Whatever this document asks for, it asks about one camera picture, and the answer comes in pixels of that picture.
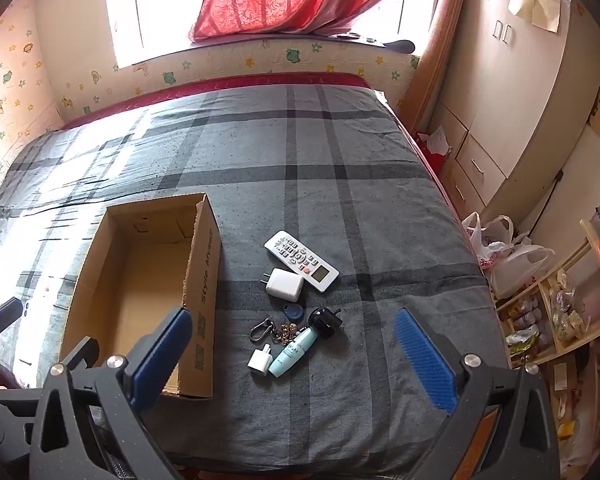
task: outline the carabiner clip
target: carabiner clip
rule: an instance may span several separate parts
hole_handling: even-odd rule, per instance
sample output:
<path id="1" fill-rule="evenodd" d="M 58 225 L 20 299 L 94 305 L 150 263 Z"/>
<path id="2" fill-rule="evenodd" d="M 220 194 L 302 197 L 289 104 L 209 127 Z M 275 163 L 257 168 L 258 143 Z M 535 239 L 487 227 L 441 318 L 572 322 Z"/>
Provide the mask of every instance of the carabiner clip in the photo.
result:
<path id="1" fill-rule="evenodd" d="M 256 333 L 258 330 L 261 330 L 262 328 L 264 328 L 264 330 L 262 330 L 262 333 L 258 337 L 255 337 L 254 333 Z M 273 320 L 267 317 L 267 319 L 265 319 L 262 323 L 254 326 L 251 330 L 249 330 L 249 340 L 252 343 L 259 343 L 264 338 L 266 338 L 269 332 L 271 332 L 273 336 L 273 334 L 277 333 L 277 330 L 276 324 L 273 322 Z"/>

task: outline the bed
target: bed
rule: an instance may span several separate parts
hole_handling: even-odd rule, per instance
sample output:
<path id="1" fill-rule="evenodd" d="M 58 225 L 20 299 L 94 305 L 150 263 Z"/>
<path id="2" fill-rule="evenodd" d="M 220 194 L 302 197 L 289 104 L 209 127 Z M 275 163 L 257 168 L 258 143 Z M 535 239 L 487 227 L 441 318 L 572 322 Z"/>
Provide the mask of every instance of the bed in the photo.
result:
<path id="1" fill-rule="evenodd" d="M 248 472 L 408 471 L 444 421 L 394 337 L 416 307 L 461 352 L 507 366 L 487 282 L 456 216 L 394 115 L 338 74 L 230 78 L 142 96 L 30 143 L 0 189 L 0 368 L 41 386 L 59 358 L 75 280 L 107 205 L 205 191 L 222 237 L 214 398 L 144 414 L 177 463 Z M 307 311 L 343 330 L 278 380 L 246 368 L 249 330 L 285 303 L 263 272 L 284 229 L 340 276 Z"/>

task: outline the wall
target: wall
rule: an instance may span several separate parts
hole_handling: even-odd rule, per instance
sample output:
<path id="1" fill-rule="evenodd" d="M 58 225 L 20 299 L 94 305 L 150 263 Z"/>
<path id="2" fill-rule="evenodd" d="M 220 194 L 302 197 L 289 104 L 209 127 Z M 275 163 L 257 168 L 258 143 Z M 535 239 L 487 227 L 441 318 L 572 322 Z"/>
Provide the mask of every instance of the wall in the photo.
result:
<path id="1" fill-rule="evenodd" d="M 397 108 L 417 57 L 364 44 L 301 38 L 197 48 L 118 68 L 106 0 L 36 0 L 42 53 L 65 121 L 173 84 L 267 72 L 349 72 Z"/>
<path id="2" fill-rule="evenodd" d="M 34 0 L 13 0 L 0 17 L 0 184 L 27 143 L 63 124 L 40 51 Z"/>
<path id="3" fill-rule="evenodd" d="M 587 124 L 563 167 L 558 183 L 538 226 L 534 243 L 552 248 L 559 258 L 567 256 L 584 240 L 580 219 L 591 218 L 600 204 L 600 138 Z M 529 229 L 538 217 L 546 197 L 520 225 Z"/>

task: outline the white power adapter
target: white power adapter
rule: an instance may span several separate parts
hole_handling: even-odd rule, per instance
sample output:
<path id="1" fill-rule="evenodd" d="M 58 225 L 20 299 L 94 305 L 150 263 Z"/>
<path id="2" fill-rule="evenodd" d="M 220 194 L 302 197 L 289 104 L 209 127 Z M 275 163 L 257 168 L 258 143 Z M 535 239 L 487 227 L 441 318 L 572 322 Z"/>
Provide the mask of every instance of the white power adapter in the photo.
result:
<path id="1" fill-rule="evenodd" d="M 265 276 L 268 277 L 268 280 L 260 281 L 267 284 L 267 294 L 294 303 L 298 300 L 304 282 L 302 276 L 283 269 L 273 269 L 271 274 L 265 274 Z"/>
<path id="2" fill-rule="evenodd" d="M 271 355 L 271 346 L 264 345 L 262 350 L 255 349 L 253 351 L 253 355 L 251 356 L 251 359 L 249 359 L 249 364 L 247 364 L 247 366 L 252 372 L 256 372 L 260 375 L 267 375 L 267 371 L 269 371 L 269 366 L 272 361 L 273 355 Z"/>

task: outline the cabinet door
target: cabinet door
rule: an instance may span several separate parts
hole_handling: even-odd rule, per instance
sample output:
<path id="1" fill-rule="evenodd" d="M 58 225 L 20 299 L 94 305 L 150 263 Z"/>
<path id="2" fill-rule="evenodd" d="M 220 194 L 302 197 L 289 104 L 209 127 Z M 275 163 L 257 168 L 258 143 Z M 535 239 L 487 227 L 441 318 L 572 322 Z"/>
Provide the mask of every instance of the cabinet door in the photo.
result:
<path id="1" fill-rule="evenodd" d="M 469 133 L 509 176 L 525 151 L 546 107 L 560 68 L 570 20 L 562 0 L 556 33 L 536 27 L 508 10 L 506 38 L 494 59 Z"/>
<path id="2" fill-rule="evenodd" d="M 504 175 L 475 139 L 468 135 L 456 157 L 485 204 L 504 182 Z"/>
<path id="3" fill-rule="evenodd" d="M 450 160 L 447 167 L 448 170 L 442 175 L 440 182 L 456 208 L 458 216 L 464 219 L 474 211 L 480 214 L 484 209 L 484 204 L 458 161 Z"/>
<path id="4" fill-rule="evenodd" d="M 509 0 L 464 0 L 440 101 L 469 128 L 500 46 Z"/>

